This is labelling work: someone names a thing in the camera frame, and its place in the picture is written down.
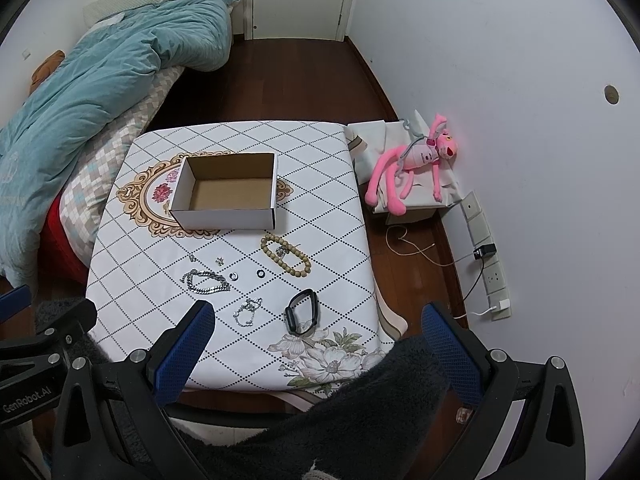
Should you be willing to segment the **black wristband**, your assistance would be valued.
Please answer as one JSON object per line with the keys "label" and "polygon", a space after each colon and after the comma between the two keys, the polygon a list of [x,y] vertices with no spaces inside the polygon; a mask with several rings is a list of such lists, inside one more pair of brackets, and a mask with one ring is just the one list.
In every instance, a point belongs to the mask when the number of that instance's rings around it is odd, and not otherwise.
{"label": "black wristband", "polygon": [[320,321],[317,293],[307,288],[295,295],[284,309],[284,320],[292,336],[303,337],[315,330]]}

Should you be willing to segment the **white cardboard box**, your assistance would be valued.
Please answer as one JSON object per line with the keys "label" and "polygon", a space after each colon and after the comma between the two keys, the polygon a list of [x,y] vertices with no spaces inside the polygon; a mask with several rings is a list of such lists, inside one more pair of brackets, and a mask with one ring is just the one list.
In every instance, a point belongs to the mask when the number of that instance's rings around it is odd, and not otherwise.
{"label": "white cardboard box", "polygon": [[169,212],[186,231],[272,230],[277,226],[276,154],[188,156]]}

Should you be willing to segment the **red blanket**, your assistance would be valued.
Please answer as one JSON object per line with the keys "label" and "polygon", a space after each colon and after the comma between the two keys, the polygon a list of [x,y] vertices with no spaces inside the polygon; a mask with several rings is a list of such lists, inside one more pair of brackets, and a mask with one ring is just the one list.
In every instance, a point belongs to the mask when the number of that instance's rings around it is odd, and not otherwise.
{"label": "red blanket", "polygon": [[89,269],[76,256],[64,232],[60,220],[61,196],[58,194],[52,202],[40,233],[39,271],[51,280],[85,285]]}

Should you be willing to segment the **checkered bed mattress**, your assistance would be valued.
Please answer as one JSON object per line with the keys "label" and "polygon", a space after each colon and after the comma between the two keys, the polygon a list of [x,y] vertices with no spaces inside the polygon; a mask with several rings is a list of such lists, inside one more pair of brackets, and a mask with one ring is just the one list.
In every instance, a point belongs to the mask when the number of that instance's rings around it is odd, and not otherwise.
{"label": "checkered bed mattress", "polygon": [[82,150],[58,213],[70,250],[81,263],[90,262],[108,196],[132,142],[148,128],[182,72],[181,66],[160,70],[145,98],[109,122]]}

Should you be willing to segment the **black fuzzy cloth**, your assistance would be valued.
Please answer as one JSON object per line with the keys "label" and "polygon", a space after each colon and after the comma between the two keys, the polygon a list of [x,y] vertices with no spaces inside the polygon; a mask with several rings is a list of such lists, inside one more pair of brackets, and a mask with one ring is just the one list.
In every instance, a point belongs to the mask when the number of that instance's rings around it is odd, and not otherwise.
{"label": "black fuzzy cloth", "polygon": [[230,446],[180,436],[213,479],[400,479],[449,382],[421,336],[399,341],[367,372],[306,413]]}

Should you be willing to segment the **teal blue duvet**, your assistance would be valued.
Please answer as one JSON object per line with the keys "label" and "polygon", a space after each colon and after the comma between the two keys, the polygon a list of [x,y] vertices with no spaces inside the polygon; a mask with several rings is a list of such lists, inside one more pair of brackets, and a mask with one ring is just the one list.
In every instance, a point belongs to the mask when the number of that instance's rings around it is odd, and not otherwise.
{"label": "teal blue duvet", "polygon": [[1,130],[1,274],[35,281],[40,232],[84,146],[145,98],[156,74],[227,62],[239,0],[171,0],[90,32]]}

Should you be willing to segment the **black plug adapter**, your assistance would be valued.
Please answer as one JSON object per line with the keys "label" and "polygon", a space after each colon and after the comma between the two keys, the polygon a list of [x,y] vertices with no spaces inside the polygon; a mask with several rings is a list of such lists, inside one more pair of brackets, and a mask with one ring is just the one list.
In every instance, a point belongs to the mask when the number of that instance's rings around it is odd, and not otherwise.
{"label": "black plug adapter", "polygon": [[474,249],[473,256],[476,260],[487,260],[497,253],[495,244],[483,244]]}

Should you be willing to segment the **white power strip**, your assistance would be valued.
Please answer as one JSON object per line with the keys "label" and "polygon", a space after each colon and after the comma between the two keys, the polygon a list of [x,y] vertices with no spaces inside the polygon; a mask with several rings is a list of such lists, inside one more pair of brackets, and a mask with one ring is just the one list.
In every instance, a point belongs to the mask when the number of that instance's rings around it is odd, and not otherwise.
{"label": "white power strip", "polygon": [[470,298],[480,285],[484,286],[487,307],[474,311],[476,318],[501,321],[511,316],[511,297],[506,284],[506,274],[501,265],[498,248],[492,237],[486,214],[474,192],[469,192],[461,202],[466,227],[473,245],[472,257],[478,264],[477,277],[463,300]]}

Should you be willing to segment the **brown plush toy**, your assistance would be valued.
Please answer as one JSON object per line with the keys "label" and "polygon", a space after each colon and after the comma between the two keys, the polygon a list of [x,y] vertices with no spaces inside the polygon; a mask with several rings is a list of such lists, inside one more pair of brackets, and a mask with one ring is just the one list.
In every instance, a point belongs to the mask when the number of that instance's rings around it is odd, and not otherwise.
{"label": "brown plush toy", "polygon": [[65,52],[62,50],[56,50],[50,54],[32,73],[29,93],[33,94],[40,84],[42,84],[64,60]]}

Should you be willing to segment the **white patterned tablecloth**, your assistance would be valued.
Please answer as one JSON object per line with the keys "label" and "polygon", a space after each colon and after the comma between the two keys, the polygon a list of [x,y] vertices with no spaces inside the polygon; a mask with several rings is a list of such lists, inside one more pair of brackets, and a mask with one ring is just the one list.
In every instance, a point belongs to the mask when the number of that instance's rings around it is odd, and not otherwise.
{"label": "white patterned tablecloth", "polygon": [[[190,234],[172,221],[186,156],[258,152],[277,155],[274,235],[292,252],[278,256],[258,231]],[[307,288],[318,295],[320,321],[292,336],[284,309]],[[114,361],[149,348],[196,300],[210,302],[215,333],[189,387],[272,392],[297,405],[371,368],[408,327],[376,286],[352,159],[335,122],[223,122],[139,136],[104,209],[87,295],[98,310],[91,338]]]}

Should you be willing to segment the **pink panther plush toy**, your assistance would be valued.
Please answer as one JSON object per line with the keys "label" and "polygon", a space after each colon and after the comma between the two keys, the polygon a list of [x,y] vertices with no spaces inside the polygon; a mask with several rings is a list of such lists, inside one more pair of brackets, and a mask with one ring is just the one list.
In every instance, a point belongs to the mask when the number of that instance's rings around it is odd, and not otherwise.
{"label": "pink panther plush toy", "polygon": [[394,216],[407,212],[404,200],[409,196],[416,174],[426,170],[432,176],[432,196],[436,203],[442,203],[440,167],[457,156],[457,141],[449,133],[448,119],[436,114],[428,133],[410,144],[390,148],[378,156],[368,181],[364,201],[370,207],[378,204],[378,185],[385,181],[386,209]]}

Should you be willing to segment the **white side box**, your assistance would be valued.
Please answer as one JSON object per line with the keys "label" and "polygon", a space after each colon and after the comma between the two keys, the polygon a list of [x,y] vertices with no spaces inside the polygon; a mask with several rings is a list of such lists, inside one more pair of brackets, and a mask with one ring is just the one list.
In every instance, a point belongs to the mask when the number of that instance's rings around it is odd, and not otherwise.
{"label": "white side box", "polygon": [[448,120],[416,114],[401,122],[357,122],[345,138],[363,200],[375,214],[448,208],[462,200],[454,175],[458,144]]}

